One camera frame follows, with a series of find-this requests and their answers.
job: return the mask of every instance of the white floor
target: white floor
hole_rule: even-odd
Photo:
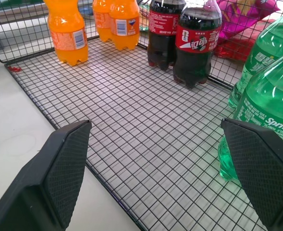
[[[19,170],[54,131],[0,63],[0,198]],[[137,231],[112,197],[85,169],[68,231]]]

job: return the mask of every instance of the pink snack bag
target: pink snack bag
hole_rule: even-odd
[[[280,10],[275,0],[217,0],[217,3],[223,21],[218,42],[231,38]]]

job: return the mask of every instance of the bottle label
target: bottle label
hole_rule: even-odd
[[[254,123],[275,131],[283,139],[283,119],[267,113],[257,106],[248,96],[246,91],[234,114],[234,119]]]
[[[149,31],[158,35],[176,35],[180,15],[150,11]]]
[[[263,68],[272,64],[278,57],[262,50],[257,44],[254,45],[246,63],[247,71],[253,76]]]
[[[111,18],[111,33],[118,36],[130,36],[139,33],[139,17],[131,19]]]
[[[95,19],[95,25],[97,26],[97,28],[101,28],[101,29],[110,28],[109,13],[94,12],[94,19]]]
[[[214,30],[190,30],[177,26],[176,47],[190,53],[207,53],[213,51],[218,42],[220,27]]]
[[[87,45],[87,35],[85,28],[70,33],[51,31],[51,37],[55,49],[60,51],[74,51],[84,48]]]

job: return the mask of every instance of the red label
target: red label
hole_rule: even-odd
[[[55,49],[61,51],[74,51],[87,45],[87,35],[85,28],[69,33],[51,31],[51,37]]]
[[[214,30],[189,30],[178,25],[176,47],[190,53],[207,53],[217,46],[220,27]]]
[[[94,19],[97,28],[108,29],[110,28],[110,17],[109,13],[98,13],[94,12]]]
[[[150,11],[149,30],[158,35],[176,35],[180,15]]]
[[[131,19],[111,18],[111,33],[118,36],[130,36],[139,33],[139,17]]]

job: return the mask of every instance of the green soda bottle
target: green soda bottle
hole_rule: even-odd
[[[283,16],[266,28],[258,36],[245,63],[242,77],[235,84],[229,106],[235,109],[244,89],[253,75],[283,56]]]
[[[270,128],[283,139],[283,57],[252,77],[233,118]],[[225,180],[237,180],[225,137],[218,157],[220,175]]]

